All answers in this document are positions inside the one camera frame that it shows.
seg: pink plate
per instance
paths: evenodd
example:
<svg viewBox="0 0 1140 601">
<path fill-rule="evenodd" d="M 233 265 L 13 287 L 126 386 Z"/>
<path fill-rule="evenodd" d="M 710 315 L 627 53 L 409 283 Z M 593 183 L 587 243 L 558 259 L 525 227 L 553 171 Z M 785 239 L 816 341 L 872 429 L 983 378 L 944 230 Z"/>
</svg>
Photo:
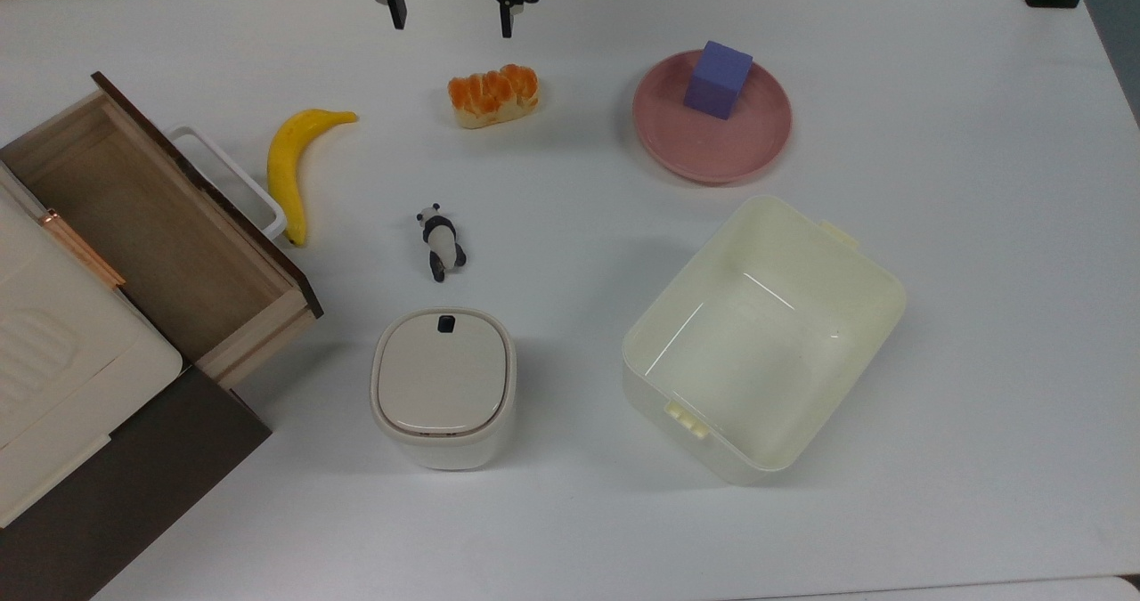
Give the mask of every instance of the pink plate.
<svg viewBox="0 0 1140 601">
<path fill-rule="evenodd" d="M 791 104 L 772 74 L 752 63 L 728 120 L 684 105 L 700 51 L 658 63 L 634 94 L 634 125 L 645 149 L 699 182 L 732 182 L 772 162 L 791 131 Z"/>
</svg>

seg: panda figurine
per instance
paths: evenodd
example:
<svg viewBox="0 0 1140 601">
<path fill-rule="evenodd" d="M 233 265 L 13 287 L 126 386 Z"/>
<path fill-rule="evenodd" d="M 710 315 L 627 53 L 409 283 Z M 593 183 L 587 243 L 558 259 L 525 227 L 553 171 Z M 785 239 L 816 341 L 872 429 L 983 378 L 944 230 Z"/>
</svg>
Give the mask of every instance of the panda figurine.
<svg viewBox="0 0 1140 601">
<path fill-rule="evenodd" d="M 439 213 L 439 203 L 432 204 L 416 214 L 424 230 L 424 243 L 431 249 L 431 275 L 437 283 L 443 282 L 443 273 L 467 263 L 467 254 L 455 241 L 455 226 Z"/>
</svg>

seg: toy bread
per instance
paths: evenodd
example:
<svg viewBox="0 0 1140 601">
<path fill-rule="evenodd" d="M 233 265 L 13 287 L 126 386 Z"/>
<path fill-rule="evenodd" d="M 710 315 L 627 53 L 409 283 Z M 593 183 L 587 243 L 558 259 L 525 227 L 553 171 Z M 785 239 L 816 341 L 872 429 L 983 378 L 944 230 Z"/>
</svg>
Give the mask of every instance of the toy bread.
<svg viewBox="0 0 1140 601">
<path fill-rule="evenodd" d="M 479 129 L 534 112 L 538 106 L 538 76 L 530 67 L 506 65 L 497 72 L 451 79 L 447 92 L 459 127 Z"/>
</svg>

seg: purple cube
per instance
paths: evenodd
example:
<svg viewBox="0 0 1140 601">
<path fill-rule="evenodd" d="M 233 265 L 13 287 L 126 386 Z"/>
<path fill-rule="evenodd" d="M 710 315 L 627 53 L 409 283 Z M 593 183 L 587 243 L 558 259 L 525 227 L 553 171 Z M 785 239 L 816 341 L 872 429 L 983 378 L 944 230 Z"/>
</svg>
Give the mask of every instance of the purple cube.
<svg viewBox="0 0 1140 601">
<path fill-rule="evenodd" d="M 685 90 L 685 106 L 728 120 L 751 67 L 749 54 L 709 41 Z"/>
</svg>

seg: banana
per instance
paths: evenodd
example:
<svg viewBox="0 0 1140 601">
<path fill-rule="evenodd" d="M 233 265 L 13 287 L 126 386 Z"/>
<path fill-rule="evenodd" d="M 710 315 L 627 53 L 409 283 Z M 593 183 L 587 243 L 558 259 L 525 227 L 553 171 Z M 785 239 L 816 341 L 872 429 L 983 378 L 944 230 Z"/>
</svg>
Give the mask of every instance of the banana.
<svg viewBox="0 0 1140 601">
<path fill-rule="evenodd" d="M 298 247 L 304 246 L 304 206 L 296 185 L 298 163 L 309 143 L 337 124 L 356 122 L 352 112 L 306 109 L 285 121 L 269 145 L 269 195 L 285 212 L 285 237 Z"/>
</svg>

